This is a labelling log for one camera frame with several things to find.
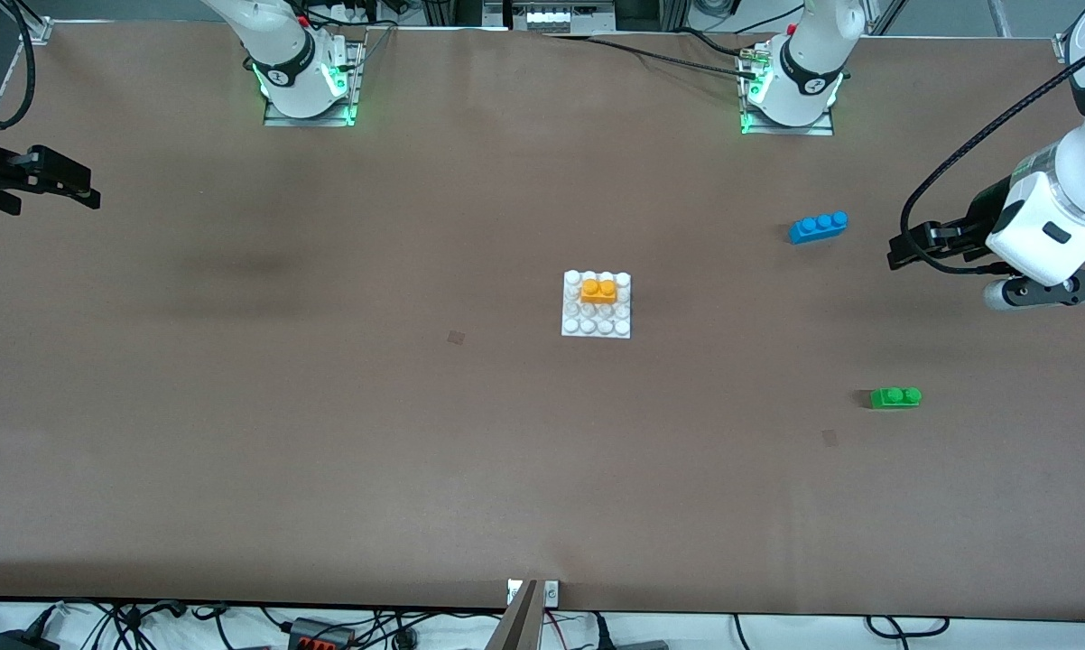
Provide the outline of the white studded base plate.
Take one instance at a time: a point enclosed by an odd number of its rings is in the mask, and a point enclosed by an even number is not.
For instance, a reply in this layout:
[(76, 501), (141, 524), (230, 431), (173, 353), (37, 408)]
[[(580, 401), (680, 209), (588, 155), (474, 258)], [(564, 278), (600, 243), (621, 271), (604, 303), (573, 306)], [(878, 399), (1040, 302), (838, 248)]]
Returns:
[[(616, 304), (583, 304), (582, 281), (588, 277), (614, 280), (618, 288)], [(563, 337), (630, 339), (633, 333), (631, 275), (569, 270), (562, 276), (560, 334)]]

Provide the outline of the black orange power adapter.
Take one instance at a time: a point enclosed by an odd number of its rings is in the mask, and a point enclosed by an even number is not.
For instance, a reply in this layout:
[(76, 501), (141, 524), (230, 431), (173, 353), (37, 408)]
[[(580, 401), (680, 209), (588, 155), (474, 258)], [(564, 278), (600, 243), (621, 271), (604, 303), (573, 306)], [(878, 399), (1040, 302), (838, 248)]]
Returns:
[(286, 650), (352, 650), (356, 630), (348, 624), (299, 617), (288, 630)]

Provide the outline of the white metal bracket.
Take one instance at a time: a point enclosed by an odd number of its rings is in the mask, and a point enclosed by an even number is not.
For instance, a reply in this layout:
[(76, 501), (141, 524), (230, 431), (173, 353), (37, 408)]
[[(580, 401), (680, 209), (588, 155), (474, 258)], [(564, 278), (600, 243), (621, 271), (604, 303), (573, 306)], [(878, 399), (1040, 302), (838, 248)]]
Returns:
[[(516, 597), (516, 592), (525, 585), (525, 579), (507, 579), (506, 581), (506, 606), (513, 604)], [(558, 579), (544, 579), (542, 587), (539, 588), (539, 592), (542, 592), (542, 604), (547, 609), (558, 609), (560, 602), (560, 582)]]

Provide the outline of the white power strip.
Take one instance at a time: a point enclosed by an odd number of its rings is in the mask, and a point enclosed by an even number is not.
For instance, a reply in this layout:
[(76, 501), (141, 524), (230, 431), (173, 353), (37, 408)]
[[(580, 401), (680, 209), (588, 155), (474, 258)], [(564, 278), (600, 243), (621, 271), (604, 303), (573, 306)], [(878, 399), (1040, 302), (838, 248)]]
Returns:
[(516, 30), (592, 36), (617, 28), (613, 0), (514, 0), (511, 24)]

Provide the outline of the grey brown post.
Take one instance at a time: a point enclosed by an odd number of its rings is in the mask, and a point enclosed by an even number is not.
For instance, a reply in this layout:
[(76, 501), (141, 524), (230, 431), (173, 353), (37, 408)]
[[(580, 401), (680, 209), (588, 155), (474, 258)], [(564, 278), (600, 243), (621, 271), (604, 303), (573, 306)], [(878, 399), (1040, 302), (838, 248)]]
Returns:
[(540, 650), (545, 579), (523, 579), (484, 650)]

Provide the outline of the blue three-stud block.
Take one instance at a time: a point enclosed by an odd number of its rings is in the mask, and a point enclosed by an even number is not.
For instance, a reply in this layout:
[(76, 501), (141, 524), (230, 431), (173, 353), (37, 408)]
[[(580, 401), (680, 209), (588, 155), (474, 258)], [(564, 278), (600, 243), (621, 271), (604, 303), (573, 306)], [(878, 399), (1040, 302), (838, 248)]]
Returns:
[(792, 246), (803, 246), (816, 240), (842, 235), (847, 227), (848, 214), (845, 211), (832, 211), (797, 219), (787, 230), (787, 238)]

